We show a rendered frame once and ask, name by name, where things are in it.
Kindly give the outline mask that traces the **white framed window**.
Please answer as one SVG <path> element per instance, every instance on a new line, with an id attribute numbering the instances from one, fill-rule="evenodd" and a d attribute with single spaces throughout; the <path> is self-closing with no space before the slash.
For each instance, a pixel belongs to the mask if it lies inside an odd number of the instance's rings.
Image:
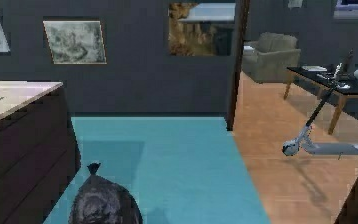
<path id="1" fill-rule="evenodd" d="M 358 0 L 336 0 L 335 19 L 358 19 Z"/>

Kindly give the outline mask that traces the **grey kick scooter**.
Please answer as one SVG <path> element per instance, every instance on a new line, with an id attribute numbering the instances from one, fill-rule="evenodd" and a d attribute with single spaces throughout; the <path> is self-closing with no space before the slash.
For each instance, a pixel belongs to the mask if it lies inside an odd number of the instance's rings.
<path id="1" fill-rule="evenodd" d="M 336 75 L 328 79 L 328 92 L 322 97 L 320 103 L 307 120 L 299 134 L 289 141 L 283 143 L 282 153 L 285 156 L 294 156 L 298 153 L 300 148 L 303 148 L 309 154 L 315 155 L 358 155 L 358 144 L 351 143 L 314 143 L 309 137 L 309 132 L 312 130 L 312 123 L 327 102 L 331 94 L 342 87 Z"/>

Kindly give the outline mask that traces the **grey framed wall picture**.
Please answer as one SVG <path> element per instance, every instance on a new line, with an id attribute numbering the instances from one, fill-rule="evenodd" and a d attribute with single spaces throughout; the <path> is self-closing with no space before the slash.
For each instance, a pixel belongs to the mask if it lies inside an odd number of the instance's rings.
<path id="1" fill-rule="evenodd" d="M 99 20 L 44 20 L 43 26 L 54 64 L 107 63 Z"/>

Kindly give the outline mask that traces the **dark brown door frame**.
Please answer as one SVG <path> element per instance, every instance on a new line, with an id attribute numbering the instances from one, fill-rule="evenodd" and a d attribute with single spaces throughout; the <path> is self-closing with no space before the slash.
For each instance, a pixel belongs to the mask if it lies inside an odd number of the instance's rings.
<path id="1" fill-rule="evenodd" d="M 226 129 L 228 131 L 233 130 L 235 121 L 235 112 L 237 105 L 237 97 L 239 91 L 239 80 L 241 73 L 242 56 L 244 51 L 244 40 L 247 28 L 248 15 L 250 10 L 251 0 L 236 0 L 238 10 L 236 19 L 236 47 L 235 47 L 235 59 L 234 68 L 232 73 L 232 85 L 229 101 L 229 109 L 226 117 Z"/>

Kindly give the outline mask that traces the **dark brown chest of drawers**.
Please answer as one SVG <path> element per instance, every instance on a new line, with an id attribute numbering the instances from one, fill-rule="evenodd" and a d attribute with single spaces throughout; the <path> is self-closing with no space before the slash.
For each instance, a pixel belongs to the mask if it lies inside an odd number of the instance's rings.
<path id="1" fill-rule="evenodd" d="M 0 81 L 0 224 L 42 224 L 79 168 L 63 84 Z"/>

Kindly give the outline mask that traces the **brown framed wall picture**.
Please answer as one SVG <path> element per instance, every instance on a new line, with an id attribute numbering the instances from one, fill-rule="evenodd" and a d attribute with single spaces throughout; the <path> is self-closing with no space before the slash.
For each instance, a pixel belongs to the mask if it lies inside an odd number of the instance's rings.
<path id="1" fill-rule="evenodd" d="M 229 56 L 235 3 L 176 2 L 168 5 L 171 56 Z"/>

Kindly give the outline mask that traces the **black top wooden table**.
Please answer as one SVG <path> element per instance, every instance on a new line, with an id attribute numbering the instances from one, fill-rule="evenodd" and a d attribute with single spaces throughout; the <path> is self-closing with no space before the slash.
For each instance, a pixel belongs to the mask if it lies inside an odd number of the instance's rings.
<path id="1" fill-rule="evenodd" d="M 296 77 L 318 86 L 319 95 L 321 95 L 324 90 L 333 88 L 333 93 L 338 96 L 338 103 L 328 128 L 328 133 L 332 135 L 347 100 L 350 98 L 358 98 L 358 81 L 356 79 L 334 81 L 331 77 L 325 78 L 322 76 L 321 72 L 307 71 L 302 67 L 288 67 L 287 70 L 289 75 L 283 95 L 284 100 L 287 99 L 291 84 Z"/>

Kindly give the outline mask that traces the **black garbage bag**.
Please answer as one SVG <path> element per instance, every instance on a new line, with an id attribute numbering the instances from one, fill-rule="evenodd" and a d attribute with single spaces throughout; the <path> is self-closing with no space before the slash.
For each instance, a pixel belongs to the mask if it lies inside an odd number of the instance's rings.
<path id="1" fill-rule="evenodd" d="M 68 224 L 143 224 L 133 195 L 122 185 L 99 176 L 100 166 L 87 166 L 90 175 L 73 200 Z"/>

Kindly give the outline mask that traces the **dark slim bottle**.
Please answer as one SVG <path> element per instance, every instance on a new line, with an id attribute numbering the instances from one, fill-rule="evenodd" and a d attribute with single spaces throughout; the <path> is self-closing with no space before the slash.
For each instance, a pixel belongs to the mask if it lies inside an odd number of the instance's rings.
<path id="1" fill-rule="evenodd" d="M 350 64 L 352 62 L 352 59 L 353 59 L 353 55 L 354 55 L 354 51 L 350 50 L 348 52 L 347 56 L 345 57 L 345 59 L 343 61 L 343 72 L 344 73 L 348 72 L 349 66 L 350 66 Z"/>

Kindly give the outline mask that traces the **white paper sheet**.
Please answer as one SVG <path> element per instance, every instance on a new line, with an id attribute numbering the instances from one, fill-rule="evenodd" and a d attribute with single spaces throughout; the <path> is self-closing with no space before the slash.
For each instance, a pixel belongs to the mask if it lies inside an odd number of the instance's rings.
<path id="1" fill-rule="evenodd" d="M 306 71 L 311 71 L 311 72 L 327 72 L 327 68 L 322 67 L 322 66 L 302 66 L 302 69 L 306 70 Z"/>

